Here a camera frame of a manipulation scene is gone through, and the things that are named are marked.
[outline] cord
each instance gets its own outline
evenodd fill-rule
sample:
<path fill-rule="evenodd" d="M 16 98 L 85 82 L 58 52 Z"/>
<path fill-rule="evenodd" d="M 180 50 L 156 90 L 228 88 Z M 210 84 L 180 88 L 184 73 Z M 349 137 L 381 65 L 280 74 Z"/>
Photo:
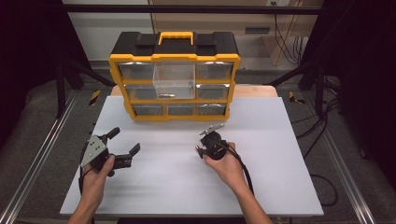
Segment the cord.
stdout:
<path fill-rule="evenodd" d="M 334 110 L 335 108 L 338 108 L 338 107 L 339 107 L 339 105 L 338 105 L 338 99 L 337 98 L 334 98 L 334 99 L 330 100 L 330 102 L 327 104 L 326 109 L 325 109 L 325 111 L 323 113 L 322 119 L 319 119 L 315 123 L 315 125 L 311 129 L 308 130 L 308 131 L 315 130 L 318 127 L 318 125 L 320 125 L 322 122 L 324 122 L 324 126 L 323 126 L 322 130 L 320 131 L 318 136 L 315 138 L 315 140 L 312 143 L 312 145 L 310 146 L 310 148 L 303 155 L 304 160 L 309 155 L 309 153 L 312 151 L 312 149 L 314 148 L 315 144 L 318 142 L 319 138 L 323 135 L 324 131 L 326 130 L 327 123 L 328 123 L 329 112 Z M 326 177 L 324 177 L 322 175 L 311 175 L 310 174 L 310 176 L 323 179 L 324 181 L 326 181 L 332 187 L 332 190 L 334 191 L 334 200 L 331 203 L 320 203 L 320 205 L 324 206 L 324 207 L 334 206 L 338 202 L 338 191 L 337 191 L 335 185 L 332 183 L 332 181 L 330 181 L 329 179 L 327 179 Z"/>
<path fill-rule="evenodd" d="M 303 44 L 304 37 L 303 36 L 295 36 L 293 42 L 293 57 L 297 60 L 297 63 L 300 65 L 301 59 L 303 58 Z"/>
<path fill-rule="evenodd" d="M 244 173 L 245 173 L 245 177 L 247 178 L 248 187 L 249 187 L 251 193 L 254 195 L 253 184 L 252 184 L 252 182 L 251 182 L 250 173 L 248 172 L 248 168 L 247 168 L 246 165 L 242 162 L 242 159 L 241 159 L 241 157 L 239 156 L 239 154 L 236 152 L 235 148 L 233 148 L 233 147 L 231 147 L 231 146 L 229 146 L 229 145 L 224 146 L 224 145 L 222 145 L 222 144 L 220 144 L 220 143 L 218 143 L 218 142 L 212 141 L 212 140 L 210 140 L 210 139 L 208 139 L 208 141 L 209 141 L 210 143 L 215 144 L 215 145 L 218 146 L 218 147 L 223 147 L 223 148 L 225 148 L 228 152 L 230 152 L 230 153 L 239 161 L 239 163 L 240 163 L 241 166 L 242 166 L 242 170 L 243 170 Z"/>
<path fill-rule="evenodd" d="M 307 119 L 311 119 L 311 118 L 313 118 L 314 116 L 315 116 L 315 115 L 311 115 L 311 116 L 306 117 L 306 118 L 304 118 L 304 119 L 297 119 L 297 120 L 295 120 L 295 121 L 292 121 L 291 124 L 293 124 L 293 123 L 298 123 L 298 122 L 301 122 L 301 121 L 304 121 L 304 120 L 307 120 Z"/>
<path fill-rule="evenodd" d="M 311 175 L 310 174 L 310 176 L 322 179 L 322 180 L 326 181 L 332 187 L 332 190 L 334 191 L 334 200 L 331 203 L 320 203 L 320 205 L 322 205 L 324 207 L 334 206 L 338 202 L 338 190 L 335 187 L 335 185 L 332 183 L 332 181 L 330 181 L 328 178 L 326 178 L 322 175 Z"/>
<path fill-rule="evenodd" d="M 277 27 L 277 18 L 276 18 L 276 14 L 274 14 L 274 17 L 275 17 L 275 40 L 276 40 L 276 43 L 277 43 L 277 45 L 280 47 L 280 49 L 282 50 L 282 52 L 283 52 L 283 54 L 285 55 L 285 57 L 286 57 L 286 59 L 288 60 L 288 62 L 289 62 L 289 63 L 293 63 L 293 64 L 297 64 L 296 60 L 295 60 L 294 58 L 291 57 L 291 54 L 290 54 L 289 49 L 288 49 L 288 46 L 286 45 L 286 41 L 285 41 L 285 39 L 283 38 L 282 34 L 280 33 L 279 28 Z M 290 61 L 290 59 L 289 59 L 289 57 L 288 57 L 288 54 L 286 54 L 285 50 L 283 50 L 282 46 L 279 44 L 279 41 L 277 40 L 277 34 L 276 34 L 276 33 L 279 33 L 280 38 L 281 38 L 282 41 L 283 41 L 283 45 L 285 46 L 286 52 L 287 52 L 287 53 L 289 54 L 289 56 L 294 60 L 294 62 L 291 62 L 291 61 Z"/>
<path fill-rule="evenodd" d="M 85 177 L 85 175 L 87 175 L 93 168 L 91 167 L 91 169 L 89 169 L 87 172 L 85 172 L 85 174 L 82 176 L 82 178 Z"/>
<path fill-rule="evenodd" d="M 335 108 L 338 108 L 338 107 L 339 107 L 339 106 L 332 107 L 334 104 L 338 104 L 338 103 L 336 102 L 336 100 L 337 100 L 337 99 L 334 98 L 334 99 L 332 99 L 332 100 L 327 104 L 326 109 L 325 109 L 325 111 L 324 111 L 324 113 L 323 113 L 323 118 L 322 118 L 322 119 L 319 119 L 319 120 L 314 124 L 314 126 L 312 126 L 309 130 L 305 131 L 304 133 L 301 133 L 301 134 L 297 135 L 296 138 L 297 138 L 297 139 L 301 139 L 301 138 L 303 138 L 303 137 L 306 137 L 306 136 L 308 136 L 310 133 L 312 133 L 317 127 L 319 127 L 319 126 L 322 124 L 324 117 L 326 117 L 327 114 L 328 114 L 330 111 L 332 111 L 332 110 L 334 110 Z M 309 118 L 311 118 L 311 117 L 308 117 L 308 118 L 305 118 L 305 119 L 301 119 L 301 120 L 297 120 L 297 121 L 306 120 L 306 119 L 309 119 Z"/>

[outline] metal frame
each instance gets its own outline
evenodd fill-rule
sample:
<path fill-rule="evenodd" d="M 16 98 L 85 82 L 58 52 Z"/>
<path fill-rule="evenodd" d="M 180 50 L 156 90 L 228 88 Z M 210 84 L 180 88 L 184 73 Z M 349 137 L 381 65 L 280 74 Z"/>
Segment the metal frame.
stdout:
<path fill-rule="evenodd" d="M 276 14 L 319 15 L 332 12 L 322 7 L 247 7 L 247 6 L 182 6 L 182 5 L 44 5 L 45 10 L 100 13 L 199 13 L 199 14 Z"/>
<path fill-rule="evenodd" d="M 309 108 L 312 113 L 316 113 L 317 109 L 314 106 L 314 97 L 312 93 L 304 92 L 304 98 L 307 101 Z M 334 169 L 340 177 L 341 183 L 344 186 L 347 196 L 349 197 L 350 202 L 352 203 L 352 207 L 355 210 L 356 216 L 359 221 L 364 224 L 374 224 L 375 219 L 370 211 L 369 206 L 359 190 L 358 185 L 353 179 L 352 173 L 350 173 L 349 168 L 347 168 L 346 162 L 343 160 L 336 144 L 332 140 L 332 136 L 328 130 L 324 130 L 323 133 L 324 141 L 327 145 L 327 151 L 329 153 L 330 158 L 332 159 L 332 164 L 334 165 Z"/>
<path fill-rule="evenodd" d="M 70 111 L 73 108 L 77 96 L 78 91 L 72 90 L 66 103 L 67 107 L 65 108 L 64 113 L 53 123 L 52 128 L 46 137 L 46 140 L 44 141 L 43 145 L 41 145 L 41 148 L 38 150 L 35 159 L 29 167 L 29 170 L 27 171 L 22 182 L 18 186 L 18 189 L 15 191 L 14 195 L 9 201 L 6 209 L 2 212 L 0 216 L 1 224 L 13 223 L 15 218 L 17 217 L 17 214 L 20 212 L 24 201 L 26 200 L 33 184 L 35 183 L 35 180 L 37 179 L 38 174 L 40 173 L 41 168 L 46 161 L 46 158 L 50 154 L 52 147 L 56 139 L 58 138 L 58 135 L 61 132 L 62 127 L 64 126 L 64 123 L 66 122 L 70 114 Z"/>

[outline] white tabletop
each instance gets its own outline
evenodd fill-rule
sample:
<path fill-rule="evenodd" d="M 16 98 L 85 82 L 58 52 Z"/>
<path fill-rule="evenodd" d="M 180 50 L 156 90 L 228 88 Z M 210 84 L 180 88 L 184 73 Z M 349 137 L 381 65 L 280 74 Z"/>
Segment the white tabletop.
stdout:
<path fill-rule="evenodd" d="M 141 150 L 132 167 L 116 170 L 106 181 L 105 197 L 96 214 L 117 217 L 241 216 L 238 201 L 194 147 L 199 132 L 217 122 L 172 120 L 133 121 L 121 96 L 108 96 L 93 133 L 115 127 L 120 133 L 108 142 L 111 153 Z M 218 130 L 236 143 L 247 166 L 255 196 L 269 216 L 321 216 L 323 210 L 291 128 L 281 98 L 234 97 L 231 116 Z M 62 215 L 78 204 L 79 171 L 64 200 Z"/>

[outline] hand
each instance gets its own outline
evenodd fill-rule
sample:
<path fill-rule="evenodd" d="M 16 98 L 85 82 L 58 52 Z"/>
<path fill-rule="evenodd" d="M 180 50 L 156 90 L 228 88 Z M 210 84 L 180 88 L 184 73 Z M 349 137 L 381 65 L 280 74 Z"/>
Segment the hand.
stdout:
<path fill-rule="evenodd" d="M 230 150 L 235 151 L 235 143 L 229 142 L 227 144 Z M 214 161 L 206 155 L 204 155 L 203 158 L 206 165 L 214 169 L 218 173 L 220 179 L 232 190 L 247 185 L 241 164 L 230 152 L 227 152 L 224 157 L 218 161 Z"/>
<path fill-rule="evenodd" d="M 103 200 L 106 178 L 113 169 L 114 160 L 114 156 L 110 156 L 99 173 L 92 169 L 90 164 L 84 167 L 85 176 L 81 201 L 89 207 L 94 207 L 95 210 Z"/>
<path fill-rule="evenodd" d="M 84 184 L 81 199 L 73 216 L 67 223 L 89 223 L 103 200 L 105 182 L 108 173 L 113 169 L 114 156 L 110 156 L 98 173 L 90 164 L 84 167 Z"/>

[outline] clear plastic drawer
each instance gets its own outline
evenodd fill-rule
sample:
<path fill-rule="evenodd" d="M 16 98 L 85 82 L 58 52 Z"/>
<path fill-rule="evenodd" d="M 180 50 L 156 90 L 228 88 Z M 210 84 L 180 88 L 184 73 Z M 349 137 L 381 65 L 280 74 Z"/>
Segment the clear plastic drawer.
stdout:
<path fill-rule="evenodd" d="M 168 115 L 186 116 L 194 114 L 194 104 L 167 104 L 165 105 Z"/>
<path fill-rule="evenodd" d="M 157 99 L 157 93 L 152 85 L 125 85 L 130 99 Z"/>
<path fill-rule="evenodd" d="M 162 104 L 132 104 L 137 116 L 161 116 L 163 115 Z"/>
<path fill-rule="evenodd" d="M 197 115 L 225 115 L 226 104 L 197 104 Z"/>
<path fill-rule="evenodd" d="M 123 79 L 152 79 L 154 63 L 118 63 Z"/>
<path fill-rule="evenodd" d="M 196 76 L 199 79 L 230 79 L 233 63 L 207 62 L 195 65 Z"/>
<path fill-rule="evenodd" d="M 230 84 L 196 85 L 198 99 L 227 99 Z"/>
<path fill-rule="evenodd" d="M 195 97 L 194 63 L 155 63 L 152 81 L 158 99 L 193 99 Z"/>

